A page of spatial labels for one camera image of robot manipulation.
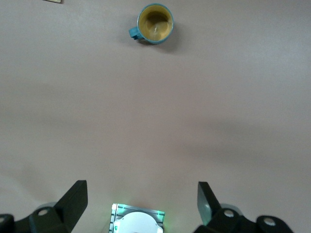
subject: white circular component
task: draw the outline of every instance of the white circular component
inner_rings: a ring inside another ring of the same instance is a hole
[[[39,215],[39,216],[46,215],[46,214],[48,213],[48,211],[49,211],[48,209],[40,210],[39,213],[38,213],[38,215]]]
[[[143,212],[132,212],[113,223],[114,233],[163,233],[155,219]]]
[[[269,217],[265,217],[263,221],[265,224],[272,226],[272,227],[274,227],[276,225],[276,222],[274,222],[274,220],[272,218],[269,218]]]
[[[227,217],[234,217],[234,213],[231,210],[225,210],[225,215]]]

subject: table surface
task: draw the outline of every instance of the table surface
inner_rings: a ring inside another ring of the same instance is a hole
[[[175,28],[146,45],[128,30],[150,1],[0,1],[0,212],[85,179],[74,233],[107,233],[112,203],[191,233],[207,181],[311,232],[311,1],[159,2]]]

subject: screw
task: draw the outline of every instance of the screw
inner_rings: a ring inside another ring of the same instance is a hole
[[[225,210],[224,214],[225,214],[227,217],[233,217],[233,216],[234,216],[234,213],[233,213],[231,210]]]
[[[274,227],[276,225],[276,222],[274,222],[274,220],[272,218],[269,218],[269,217],[265,217],[263,221],[265,224],[272,226],[272,227]]]
[[[39,211],[38,215],[43,216],[43,215],[46,215],[47,213],[48,213],[48,209],[43,209]]]

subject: mug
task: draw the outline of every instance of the mug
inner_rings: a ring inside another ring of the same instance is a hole
[[[134,39],[145,39],[151,44],[167,40],[174,28],[174,18],[170,10],[159,3],[145,6],[137,18],[137,26],[129,30]]]

